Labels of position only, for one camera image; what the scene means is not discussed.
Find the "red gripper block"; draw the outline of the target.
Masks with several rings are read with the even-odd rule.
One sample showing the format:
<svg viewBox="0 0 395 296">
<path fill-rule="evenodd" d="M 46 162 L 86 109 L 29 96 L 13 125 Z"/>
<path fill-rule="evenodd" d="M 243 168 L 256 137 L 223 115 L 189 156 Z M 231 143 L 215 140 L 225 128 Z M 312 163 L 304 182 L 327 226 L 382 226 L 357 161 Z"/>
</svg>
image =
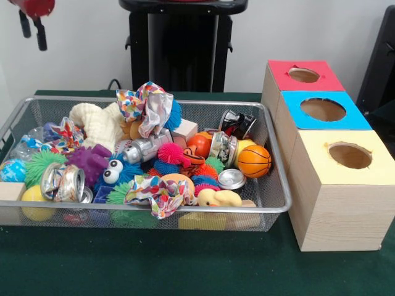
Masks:
<svg viewBox="0 0 395 296">
<path fill-rule="evenodd" d="M 40 51 L 48 49 L 46 41 L 45 27 L 41 23 L 43 16 L 52 13 L 55 7 L 55 0 L 9 0 L 10 3 L 19 8 L 19 18 L 24 38 L 31 37 L 30 23 L 27 17 L 34 19 L 33 23 L 37 29 L 37 42 Z"/>
</svg>

